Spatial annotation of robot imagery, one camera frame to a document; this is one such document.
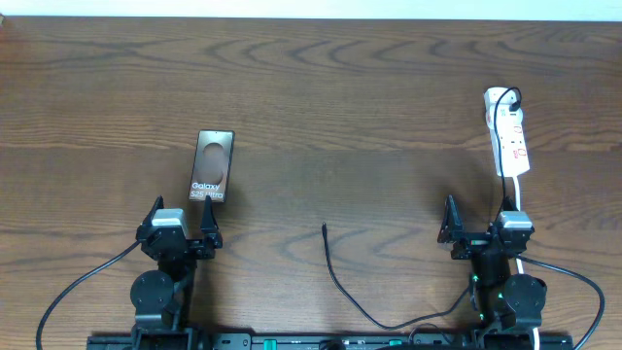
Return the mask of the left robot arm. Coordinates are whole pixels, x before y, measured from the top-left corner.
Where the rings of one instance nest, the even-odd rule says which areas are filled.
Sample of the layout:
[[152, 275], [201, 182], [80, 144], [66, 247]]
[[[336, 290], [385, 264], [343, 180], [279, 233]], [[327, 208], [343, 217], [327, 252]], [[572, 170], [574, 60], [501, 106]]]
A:
[[203, 205], [202, 236], [188, 238], [187, 231], [185, 212], [166, 209], [162, 197], [136, 230], [136, 242], [157, 268], [137, 277], [130, 290], [135, 307], [133, 350], [196, 350], [209, 345], [209, 337], [190, 325], [188, 317], [197, 263], [213, 259], [223, 247], [211, 197]]

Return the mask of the Galaxy S25 Ultra smartphone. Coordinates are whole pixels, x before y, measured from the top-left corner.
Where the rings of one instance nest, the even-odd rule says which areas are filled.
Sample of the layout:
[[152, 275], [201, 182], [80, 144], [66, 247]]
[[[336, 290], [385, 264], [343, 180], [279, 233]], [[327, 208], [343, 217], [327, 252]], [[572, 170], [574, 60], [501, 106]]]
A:
[[198, 132], [190, 180], [189, 200], [225, 202], [235, 132], [203, 129]]

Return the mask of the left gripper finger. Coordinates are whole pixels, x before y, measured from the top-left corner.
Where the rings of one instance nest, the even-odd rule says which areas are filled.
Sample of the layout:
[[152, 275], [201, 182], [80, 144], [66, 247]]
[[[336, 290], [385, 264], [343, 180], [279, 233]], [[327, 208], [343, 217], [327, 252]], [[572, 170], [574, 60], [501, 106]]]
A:
[[206, 196], [204, 200], [200, 230], [205, 236], [210, 238], [217, 238], [220, 235], [220, 229], [213, 212], [213, 201], [210, 196]]
[[152, 220], [156, 214], [156, 211], [159, 209], [163, 209], [164, 208], [164, 204], [163, 204], [163, 197], [161, 195], [159, 195], [156, 200], [155, 203], [153, 204], [152, 208], [150, 209], [149, 213], [147, 214], [147, 216], [145, 217], [145, 219], [143, 220], [141, 226], [142, 227], [150, 227], [152, 225]]

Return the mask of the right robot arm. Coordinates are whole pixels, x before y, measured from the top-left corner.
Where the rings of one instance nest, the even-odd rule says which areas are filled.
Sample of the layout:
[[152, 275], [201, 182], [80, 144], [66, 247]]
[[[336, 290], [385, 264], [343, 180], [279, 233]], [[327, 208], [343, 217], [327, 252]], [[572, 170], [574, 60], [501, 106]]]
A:
[[524, 272], [512, 272], [510, 261], [526, 251], [535, 232], [532, 220], [505, 198], [501, 211], [488, 228], [469, 232], [458, 206], [449, 195], [437, 241], [452, 246], [453, 260], [471, 265], [469, 293], [480, 313], [482, 327], [472, 332], [474, 345], [482, 349], [540, 349], [537, 330], [542, 323], [547, 286]]

